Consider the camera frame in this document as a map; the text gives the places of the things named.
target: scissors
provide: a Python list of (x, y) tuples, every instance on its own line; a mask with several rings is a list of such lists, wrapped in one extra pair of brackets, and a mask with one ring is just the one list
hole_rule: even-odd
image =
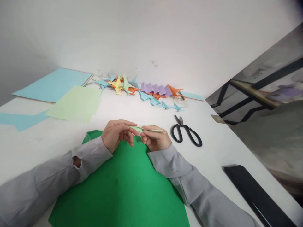
[[(186, 130), (186, 132), (187, 132), (187, 134), (188, 134), (190, 140), (192, 141), (192, 143), (193, 143), (194, 145), (196, 145), (197, 147), (202, 147), (202, 140), (201, 140), (201, 138), (199, 137), (199, 135), (198, 135), (194, 130), (192, 130), (190, 127), (188, 127), (187, 125), (184, 125), (184, 124), (183, 124), (183, 119), (182, 119), (181, 116), (180, 116), (180, 119), (179, 119), (179, 118), (175, 115), (175, 118), (176, 118), (178, 124), (175, 124), (175, 125), (171, 128), (171, 135), (172, 135), (173, 139), (174, 139), (176, 142), (178, 142), (178, 143), (180, 143), (180, 142), (183, 141), (182, 133), (181, 133), (181, 130), (180, 130), (180, 127), (183, 127), (183, 128), (185, 128), (185, 130)], [(178, 134), (179, 134), (180, 140), (178, 140), (178, 139), (175, 137), (175, 134), (174, 134), (174, 129), (175, 129), (175, 127), (177, 127), (177, 130), (178, 130)], [(193, 139), (193, 136), (192, 136), (191, 132), (197, 137), (198, 143), (196, 143), (196, 141)]]

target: scissors blade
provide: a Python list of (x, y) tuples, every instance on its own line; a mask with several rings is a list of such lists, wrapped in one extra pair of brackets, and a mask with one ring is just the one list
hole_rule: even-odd
[(175, 118), (176, 118), (176, 121), (178, 122), (178, 124), (179, 125), (182, 125), (183, 124), (183, 121), (181, 122), (180, 120), (179, 120), (179, 118), (175, 115)]
[(183, 124), (183, 119), (182, 119), (182, 117), (180, 116), (180, 122), (181, 122), (181, 124)]

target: purple object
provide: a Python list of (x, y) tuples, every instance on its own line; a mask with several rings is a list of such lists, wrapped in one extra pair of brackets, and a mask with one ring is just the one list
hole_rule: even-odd
[(274, 102), (283, 102), (289, 98), (295, 97), (297, 95), (303, 94), (302, 90), (290, 88), (290, 87), (282, 87), (272, 93), (270, 93), (268, 96), (266, 96), (269, 100), (272, 100)]
[(170, 88), (168, 87), (168, 85), (165, 87), (165, 90), (166, 90), (166, 94), (165, 94), (166, 97), (172, 96), (172, 95), (173, 95), (173, 93), (171, 93), (171, 90), (170, 90)]
[(145, 93), (147, 93), (146, 92), (146, 84), (144, 82), (141, 84), (140, 89), (141, 89), (141, 91), (144, 91)]
[(159, 88), (158, 88), (158, 85), (153, 85), (152, 87), (152, 91), (154, 92), (154, 94), (158, 93), (159, 92)]
[(152, 84), (151, 83), (146, 85), (146, 93), (150, 93), (150, 92), (152, 92)]
[(165, 95), (165, 94), (166, 94), (165, 88), (162, 85), (159, 86), (159, 95)]

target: black scissors handle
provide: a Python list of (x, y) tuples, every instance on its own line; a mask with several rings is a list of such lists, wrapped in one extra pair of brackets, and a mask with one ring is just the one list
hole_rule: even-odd
[[(180, 140), (178, 140), (176, 137), (175, 137), (175, 134), (174, 134), (174, 129), (175, 127), (177, 127), (177, 130), (178, 130), (178, 134), (179, 134), (179, 138)], [(183, 137), (182, 137), (182, 133), (181, 133), (181, 130), (180, 130), (180, 126), (178, 124), (175, 124), (172, 128), (171, 128), (171, 136), (173, 137), (173, 139), (177, 142), (177, 143), (180, 143), (183, 141)]]
[[(186, 129), (186, 132), (187, 132), (190, 140), (192, 141), (192, 143), (194, 145), (196, 145), (197, 147), (202, 147), (203, 143), (202, 143), (202, 140), (201, 140), (200, 136), (194, 130), (192, 130), (190, 127), (188, 127), (187, 125), (184, 125), (184, 128)], [(198, 143), (196, 143), (196, 141), (193, 139), (193, 136), (192, 136), (191, 132), (197, 137)]]
[[(176, 138), (175, 134), (174, 134), (174, 129), (175, 129), (175, 127), (177, 127), (177, 130), (178, 130), (178, 134), (179, 134), (180, 140), (178, 140), (178, 139)], [(187, 134), (188, 134), (190, 140), (192, 141), (192, 143), (193, 143), (194, 145), (196, 145), (197, 147), (202, 147), (203, 143), (202, 143), (202, 140), (201, 140), (201, 138), (199, 137), (199, 135), (198, 135), (194, 130), (192, 130), (190, 127), (188, 127), (187, 125), (175, 124), (175, 125), (171, 128), (171, 136), (173, 137), (173, 139), (174, 139), (176, 142), (180, 143), (180, 142), (183, 141), (183, 137), (182, 137), (182, 133), (181, 133), (180, 127), (185, 128), (185, 130), (186, 130), (186, 132), (187, 132)], [(192, 136), (191, 133), (193, 133), (193, 134), (197, 137), (198, 143), (194, 140), (194, 138), (193, 138), (193, 136)]]

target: white wall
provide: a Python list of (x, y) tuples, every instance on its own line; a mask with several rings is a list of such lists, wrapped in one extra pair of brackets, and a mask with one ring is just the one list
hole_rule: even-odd
[(0, 1), (0, 105), (57, 67), (207, 97), (301, 21), (285, 0)]

